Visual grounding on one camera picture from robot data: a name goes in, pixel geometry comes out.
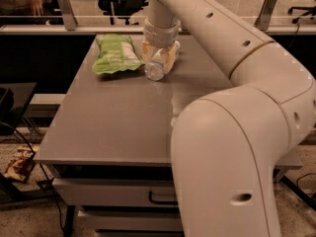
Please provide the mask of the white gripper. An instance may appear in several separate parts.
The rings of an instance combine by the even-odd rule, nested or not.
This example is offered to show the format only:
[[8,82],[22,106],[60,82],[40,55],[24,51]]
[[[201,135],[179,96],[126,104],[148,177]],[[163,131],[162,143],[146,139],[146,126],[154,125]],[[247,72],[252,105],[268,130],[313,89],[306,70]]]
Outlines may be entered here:
[[179,20],[176,20],[171,27],[161,28],[154,25],[148,18],[146,18],[143,28],[145,38],[142,41],[142,60],[144,62],[150,60],[153,55],[154,46],[163,48],[162,61],[164,72],[168,74],[179,56],[180,44],[174,42],[179,34],[179,26]]

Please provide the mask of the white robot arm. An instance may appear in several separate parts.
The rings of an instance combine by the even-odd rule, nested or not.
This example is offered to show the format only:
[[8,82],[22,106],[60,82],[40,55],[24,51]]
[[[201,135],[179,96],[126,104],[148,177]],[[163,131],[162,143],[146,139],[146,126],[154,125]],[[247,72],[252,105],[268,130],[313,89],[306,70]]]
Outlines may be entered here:
[[273,171],[315,124],[313,76],[214,0],[152,0],[150,9],[150,26],[179,19],[232,84],[193,101],[173,127],[185,237],[281,237]]

